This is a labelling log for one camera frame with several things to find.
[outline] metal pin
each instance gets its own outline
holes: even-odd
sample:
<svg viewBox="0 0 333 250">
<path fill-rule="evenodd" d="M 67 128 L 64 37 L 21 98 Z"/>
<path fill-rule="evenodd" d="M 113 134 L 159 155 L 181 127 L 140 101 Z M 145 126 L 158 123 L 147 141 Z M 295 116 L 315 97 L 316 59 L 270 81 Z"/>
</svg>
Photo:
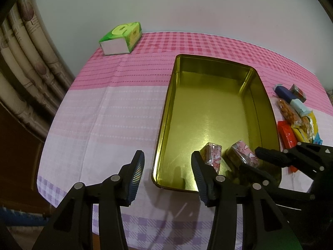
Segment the metal pin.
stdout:
<svg viewBox="0 0 333 250">
<path fill-rule="evenodd" d="M 76 184 L 74 184 L 74 188 L 75 189 L 81 189 L 83 187 L 83 183 L 82 182 L 77 182 Z"/>
<path fill-rule="evenodd" d="M 252 187 L 256 190 L 260 190 L 261 189 L 261 185 L 259 183 L 253 183 Z"/>
<path fill-rule="evenodd" d="M 217 181 L 219 181 L 219 182 L 223 182 L 223 181 L 225 181 L 225 177 L 222 176 L 222 175 L 218 175 L 218 176 L 216 176 L 215 179 L 216 179 Z"/>
<path fill-rule="evenodd" d="M 119 175 L 113 175 L 113 176 L 111 177 L 111 180 L 112 180 L 112 181 L 118 181 L 118 180 L 120 180 L 120 176 L 119 176 Z"/>
</svg>

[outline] wall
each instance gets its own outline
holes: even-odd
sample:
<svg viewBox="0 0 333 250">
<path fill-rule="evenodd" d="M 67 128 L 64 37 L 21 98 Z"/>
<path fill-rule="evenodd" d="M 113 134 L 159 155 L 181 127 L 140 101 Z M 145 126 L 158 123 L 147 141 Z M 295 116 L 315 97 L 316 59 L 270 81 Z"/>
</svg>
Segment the wall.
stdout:
<svg viewBox="0 0 333 250">
<path fill-rule="evenodd" d="M 113 27 L 227 36 L 276 51 L 333 88 L 333 24 L 317 0 L 35 0 L 46 30 L 77 75 Z"/>
</svg>

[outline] table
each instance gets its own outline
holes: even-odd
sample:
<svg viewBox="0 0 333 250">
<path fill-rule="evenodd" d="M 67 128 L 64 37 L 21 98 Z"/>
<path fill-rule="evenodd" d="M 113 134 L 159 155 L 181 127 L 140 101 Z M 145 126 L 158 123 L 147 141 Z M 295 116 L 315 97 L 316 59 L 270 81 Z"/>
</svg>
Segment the table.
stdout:
<svg viewBox="0 0 333 250">
<path fill-rule="evenodd" d="M 136 249 L 206 249 L 214 210 L 198 195 L 157 188 L 150 179 L 164 100 L 176 55 L 213 56 L 254 67 L 270 97 L 276 120 L 282 116 L 272 89 L 295 83 L 307 95 L 323 144 L 333 146 L 333 108 L 314 74 L 267 49 L 222 36 L 183 32 L 143 34 L 131 54 L 87 61 L 67 92 L 46 139 L 38 172 L 41 195 L 57 207 L 78 181 L 102 182 L 129 163 L 137 149 L 145 168 L 136 200 L 122 207 L 128 245 Z M 281 187 L 307 191 L 311 180 L 282 170 Z M 238 207 L 236 249 L 241 248 Z M 93 209 L 98 233 L 98 207 Z"/>
</svg>

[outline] pink tablecloth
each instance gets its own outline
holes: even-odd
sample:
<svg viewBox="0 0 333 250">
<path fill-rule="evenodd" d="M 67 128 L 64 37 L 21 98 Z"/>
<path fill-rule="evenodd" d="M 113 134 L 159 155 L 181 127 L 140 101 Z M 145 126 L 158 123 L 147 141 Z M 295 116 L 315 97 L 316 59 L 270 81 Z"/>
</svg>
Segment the pink tablecloth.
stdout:
<svg viewBox="0 0 333 250">
<path fill-rule="evenodd" d="M 314 110 L 324 145 L 333 146 L 333 108 L 314 74 L 267 49 L 221 36 L 161 32 L 144 34 L 131 54 L 103 56 L 99 48 L 65 96 L 47 137 L 38 189 L 57 206 L 78 181 L 102 182 L 129 163 L 137 149 L 145 170 L 137 199 L 122 208 L 128 244 L 137 249 L 206 249 L 214 211 L 197 195 L 157 188 L 150 179 L 167 86 L 177 54 L 224 58 L 254 67 L 271 99 L 272 87 L 297 84 Z M 281 187 L 306 191 L 311 180 L 283 170 Z M 242 222 L 236 248 L 241 247 Z M 94 207 L 93 231 L 98 232 Z"/>
</svg>

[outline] curtain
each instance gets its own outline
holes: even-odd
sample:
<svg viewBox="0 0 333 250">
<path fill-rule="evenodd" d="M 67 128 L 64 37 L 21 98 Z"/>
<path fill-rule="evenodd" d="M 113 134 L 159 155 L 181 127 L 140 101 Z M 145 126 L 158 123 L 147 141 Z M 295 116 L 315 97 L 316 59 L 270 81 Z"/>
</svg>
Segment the curtain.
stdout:
<svg viewBox="0 0 333 250">
<path fill-rule="evenodd" d="M 31 0 L 18 0 L 0 28 L 0 104 L 45 139 L 74 78 L 59 61 Z"/>
</svg>

